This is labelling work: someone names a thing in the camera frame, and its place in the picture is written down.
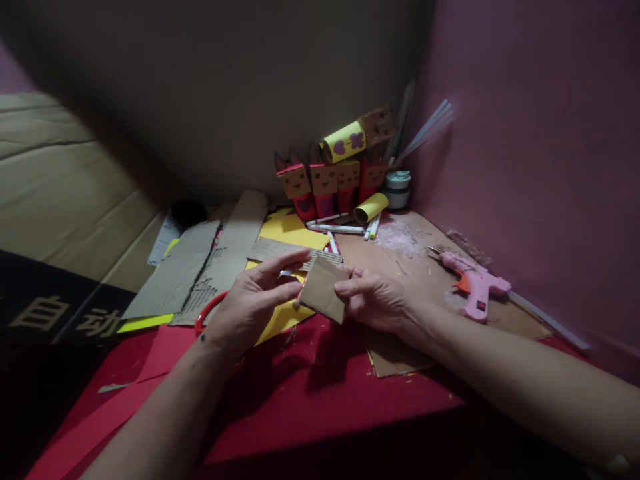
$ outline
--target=yellow cardboard tube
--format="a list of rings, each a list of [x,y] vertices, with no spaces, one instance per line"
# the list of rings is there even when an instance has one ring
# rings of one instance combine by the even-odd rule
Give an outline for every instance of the yellow cardboard tube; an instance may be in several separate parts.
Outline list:
[[[367,148],[367,136],[356,120],[324,138],[322,144],[331,152],[331,162],[336,163]]]
[[[388,206],[389,200],[384,194],[380,192],[374,193],[353,210],[353,216],[358,220],[358,223],[364,225]]]

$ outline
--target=container lid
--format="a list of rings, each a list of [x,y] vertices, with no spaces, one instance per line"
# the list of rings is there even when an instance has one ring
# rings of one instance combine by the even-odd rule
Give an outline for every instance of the container lid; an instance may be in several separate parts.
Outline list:
[[[409,170],[402,170],[387,174],[386,186],[389,188],[406,188],[409,186],[411,180],[411,172]]]

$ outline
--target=small container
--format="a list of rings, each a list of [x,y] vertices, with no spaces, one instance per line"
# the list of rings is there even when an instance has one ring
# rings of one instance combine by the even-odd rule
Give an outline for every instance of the small container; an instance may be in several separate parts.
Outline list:
[[[408,170],[388,173],[385,179],[385,186],[382,187],[382,193],[389,199],[390,210],[398,210],[404,208],[409,200],[409,182],[411,181],[411,172]]]

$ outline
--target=glue gun trigger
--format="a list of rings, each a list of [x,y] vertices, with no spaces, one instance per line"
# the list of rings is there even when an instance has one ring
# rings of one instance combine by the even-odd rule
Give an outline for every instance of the glue gun trigger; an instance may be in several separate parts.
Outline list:
[[[454,285],[454,288],[458,290],[462,290],[465,293],[471,293],[471,286],[467,278],[460,272],[456,271],[458,275],[460,275],[460,281]]]

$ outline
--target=pink glue gun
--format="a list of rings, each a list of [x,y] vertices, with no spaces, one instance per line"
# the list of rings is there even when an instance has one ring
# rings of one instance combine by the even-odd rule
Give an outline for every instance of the pink glue gun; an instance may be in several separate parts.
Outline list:
[[[452,252],[429,247],[438,254],[438,259],[445,267],[448,267],[460,275],[460,281],[454,287],[468,294],[467,304],[458,310],[460,315],[486,323],[489,310],[489,293],[504,295],[511,290],[511,284],[500,278],[494,277],[489,271],[480,265],[467,260]]]

